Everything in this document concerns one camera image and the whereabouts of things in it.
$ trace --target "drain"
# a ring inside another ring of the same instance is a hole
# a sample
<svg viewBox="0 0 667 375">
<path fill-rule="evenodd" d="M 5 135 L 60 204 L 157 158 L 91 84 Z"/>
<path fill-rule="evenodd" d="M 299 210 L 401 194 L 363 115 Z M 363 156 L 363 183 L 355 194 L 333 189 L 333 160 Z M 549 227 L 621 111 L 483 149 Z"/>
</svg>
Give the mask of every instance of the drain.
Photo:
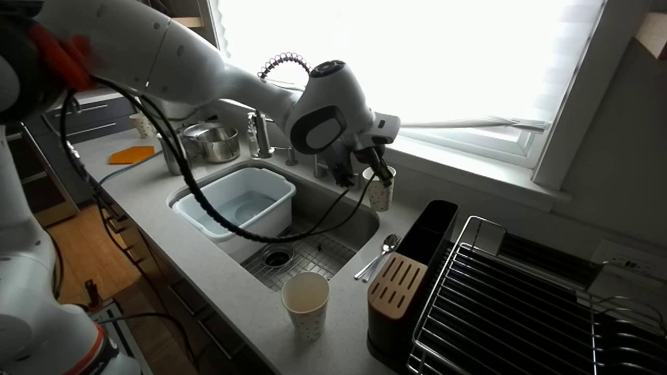
<svg viewBox="0 0 667 375">
<path fill-rule="evenodd" d="M 292 259 L 292 252 L 289 249 L 274 249 L 264 258 L 267 266 L 284 266 Z"/>
</svg>

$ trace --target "wooden floor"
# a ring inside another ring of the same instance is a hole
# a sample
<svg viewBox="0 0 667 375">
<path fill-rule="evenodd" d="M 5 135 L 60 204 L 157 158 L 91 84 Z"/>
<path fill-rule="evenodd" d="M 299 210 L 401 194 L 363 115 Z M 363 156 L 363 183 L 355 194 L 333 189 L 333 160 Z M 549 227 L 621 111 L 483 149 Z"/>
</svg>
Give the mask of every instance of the wooden floor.
<svg viewBox="0 0 667 375">
<path fill-rule="evenodd" d="M 64 263 L 60 302 L 88 306 L 86 280 L 94 280 L 99 297 L 112 297 L 123 313 L 160 309 L 139 270 L 106 236 L 96 206 L 84 207 L 75 218 L 49 227 L 47 232 L 60 247 Z M 182 348 L 178 333 L 168 320 L 135 318 L 126 320 L 126 325 L 151 373 L 195 373 Z"/>
</svg>

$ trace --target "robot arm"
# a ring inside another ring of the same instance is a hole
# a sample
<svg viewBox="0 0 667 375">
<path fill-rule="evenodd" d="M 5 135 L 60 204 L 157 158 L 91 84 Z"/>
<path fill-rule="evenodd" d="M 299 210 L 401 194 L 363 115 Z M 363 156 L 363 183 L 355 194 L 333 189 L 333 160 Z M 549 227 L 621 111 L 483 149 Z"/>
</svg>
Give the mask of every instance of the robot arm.
<svg viewBox="0 0 667 375">
<path fill-rule="evenodd" d="M 395 117 L 367 108 L 351 71 L 340 61 L 312 69 L 299 97 L 229 64 L 194 30 L 135 0 L 47 0 L 37 14 L 59 40 L 86 40 L 79 59 L 98 77 L 168 102 L 243 102 L 268 115 L 293 147 L 320 153 L 340 184 L 351 183 L 350 153 L 389 183 L 384 145 Z"/>
</svg>

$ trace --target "cabinet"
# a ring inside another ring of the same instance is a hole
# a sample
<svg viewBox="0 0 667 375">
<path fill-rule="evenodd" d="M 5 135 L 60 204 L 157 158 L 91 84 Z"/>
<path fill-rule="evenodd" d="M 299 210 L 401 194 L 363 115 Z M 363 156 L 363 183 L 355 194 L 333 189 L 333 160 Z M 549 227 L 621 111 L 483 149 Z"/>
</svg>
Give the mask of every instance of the cabinet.
<svg viewBox="0 0 667 375">
<path fill-rule="evenodd" d="M 79 108 L 66 117 L 66 138 L 75 145 L 86 139 L 101 138 L 132 126 L 132 104 L 120 94 L 106 90 L 89 90 L 75 96 Z M 63 186 L 68 191 L 77 206 L 86 206 L 94 199 L 91 186 L 75 172 L 66 161 L 60 145 L 60 108 L 53 106 L 42 117 L 26 121 L 26 131 L 36 139 L 36 145 L 43 158 L 52 164 L 60 177 Z"/>
<path fill-rule="evenodd" d="M 22 123 L 7 124 L 5 138 L 20 177 L 22 194 L 39 225 L 49 227 L 75 216 L 79 213 L 77 204 L 26 126 Z"/>
<path fill-rule="evenodd" d="M 163 307 L 187 328 L 194 350 L 199 351 L 199 373 L 273 373 L 224 314 L 209 303 L 118 206 L 109 204 L 104 213 L 111 216 L 111 229 L 123 239 L 126 256 L 134 258 L 141 275 L 153 285 Z"/>
</svg>

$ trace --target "window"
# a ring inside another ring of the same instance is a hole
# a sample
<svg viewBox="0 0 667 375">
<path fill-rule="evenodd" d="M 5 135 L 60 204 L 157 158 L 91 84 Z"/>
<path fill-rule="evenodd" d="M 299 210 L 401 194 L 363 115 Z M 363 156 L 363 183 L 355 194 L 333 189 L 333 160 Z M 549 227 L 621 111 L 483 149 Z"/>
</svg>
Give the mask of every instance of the window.
<svg viewBox="0 0 667 375">
<path fill-rule="evenodd" d="M 218 10 L 235 64 L 259 71 L 279 52 L 346 59 L 369 106 L 401 118 L 400 135 L 531 169 L 549 131 L 444 124 L 554 124 L 609 2 L 622 0 L 218 0 Z"/>
</svg>

